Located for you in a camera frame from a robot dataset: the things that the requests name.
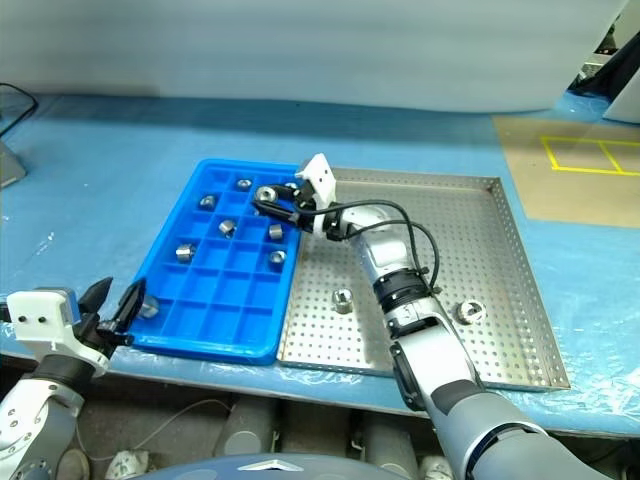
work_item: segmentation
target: perforated metal tray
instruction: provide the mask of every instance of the perforated metal tray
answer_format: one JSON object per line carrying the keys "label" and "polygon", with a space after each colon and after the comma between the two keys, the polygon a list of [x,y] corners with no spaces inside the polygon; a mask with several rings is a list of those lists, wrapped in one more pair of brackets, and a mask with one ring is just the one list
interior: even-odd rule
{"label": "perforated metal tray", "polygon": [[[441,251],[437,285],[450,318],[467,298],[487,306],[479,325],[453,321],[488,385],[569,388],[565,368],[499,178],[336,169],[341,201],[383,198],[433,232]],[[398,226],[405,235],[406,229]],[[424,265],[433,254],[417,235]],[[346,287],[354,311],[332,310]],[[356,256],[346,243],[304,235],[278,358],[307,368],[391,374],[389,335]]]}

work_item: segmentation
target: metal nut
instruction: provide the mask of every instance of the metal nut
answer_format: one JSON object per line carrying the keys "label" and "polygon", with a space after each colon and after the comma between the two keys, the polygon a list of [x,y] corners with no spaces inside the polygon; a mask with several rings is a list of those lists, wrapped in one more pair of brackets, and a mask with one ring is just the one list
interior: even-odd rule
{"label": "metal nut", "polygon": [[213,211],[216,208],[216,197],[213,195],[205,195],[198,202],[200,210]]}
{"label": "metal nut", "polygon": [[220,230],[223,237],[231,238],[236,231],[236,222],[233,220],[224,220],[218,225],[218,230]]}
{"label": "metal nut", "polygon": [[271,187],[260,187],[256,190],[255,199],[260,202],[276,202],[278,200],[277,192]]}
{"label": "metal nut", "polygon": [[282,250],[274,250],[269,254],[269,263],[276,270],[280,270],[284,261],[287,259],[287,254]]}
{"label": "metal nut", "polygon": [[160,311],[158,299],[153,295],[145,295],[140,307],[139,315],[143,318],[153,318]]}
{"label": "metal nut", "polygon": [[190,243],[183,243],[176,248],[176,258],[180,263],[190,263],[196,254],[196,247]]}
{"label": "metal nut", "polygon": [[344,315],[353,312],[353,293],[348,288],[339,288],[331,295],[335,311]]}
{"label": "metal nut", "polygon": [[469,298],[458,305],[457,318],[463,325],[480,323],[487,318],[487,307],[482,302]]}
{"label": "metal nut", "polygon": [[249,190],[251,188],[251,185],[252,182],[248,178],[241,178],[236,182],[236,187],[238,188],[238,190],[242,190],[243,192]]}
{"label": "metal nut", "polygon": [[284,231],[282,230],[282,225],[269,225],[269,238],[271,240],[282,240],[283,237]]}

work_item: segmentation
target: blue plastic tray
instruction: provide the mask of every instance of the blue plastic tray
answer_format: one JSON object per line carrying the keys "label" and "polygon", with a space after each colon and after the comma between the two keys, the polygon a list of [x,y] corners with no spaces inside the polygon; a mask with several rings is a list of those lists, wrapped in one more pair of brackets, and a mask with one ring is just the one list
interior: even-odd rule
{"label": "blue plastic tray", "polygon": [[[294,181],[295,168],[232,160],[200,162],[147,254],[136,278],[146,277],[147,293],[160,304],[153,318],[136,318],[134,347],[170,355],[269,364],[275,360],[293,279],[300,233],[283,225],[280,242],[251,205],[260,185]],[[236,182],[249,179],[248,191]],[[213,211],[199,208],[214,195]],[[218,230],[236,222],[232,238]],[[180,244],[196,246],[190,263],[180,263]],[[281,269],[269,254],[286,252]]]}

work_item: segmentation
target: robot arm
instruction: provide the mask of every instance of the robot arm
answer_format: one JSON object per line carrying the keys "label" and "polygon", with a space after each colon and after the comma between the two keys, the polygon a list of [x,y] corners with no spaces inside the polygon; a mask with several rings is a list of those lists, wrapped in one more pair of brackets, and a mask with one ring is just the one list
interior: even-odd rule
{"label": "robot arm", "polygon": [[112,320],[100,322],[98,309],[111,278],[91,286],[79,301],[73,291],[44,288],[7,297],[16,338],[33,351],[38,367],[0,405],[0,478],[56,477],[60,457],[73,437],[92,378],[103,375],[144,298],[145,283],[123,295]]}
{"label": "robot arm", "polygon": [[[322,154],[297,176],[304,181],[299,189],[279,191],[294,202],[296,211],[278,206],[274,216],[280,220],[341,240],[348,232],[390,219],[375,206],[339,208],[335,179]],[[260,199],[254,205],[267,214],[275,208],[274,202]],[[313,211],[331,208],[326,214]],[[409,408],[429,414],[458,480],[607,478],[581,463],[504,397],[484,390],[433,289],[397,234],[384,226],[349,241],[394,340],[390,353],[402,397]]]}

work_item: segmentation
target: white wall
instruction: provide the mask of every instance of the white wall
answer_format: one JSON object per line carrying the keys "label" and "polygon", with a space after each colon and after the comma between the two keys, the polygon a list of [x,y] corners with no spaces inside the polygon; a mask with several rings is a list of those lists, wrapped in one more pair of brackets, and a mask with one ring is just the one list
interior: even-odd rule
{"label": "white wall", "polygon": [[616,39],[618,48],[631,40],[640,31],[640,0],[629,0],[629,3],[616,22],[616,31],[613,37]]}
{"label": "white wall", "polygon": [[0,0],[36,91],[549,107],[625,0]]}

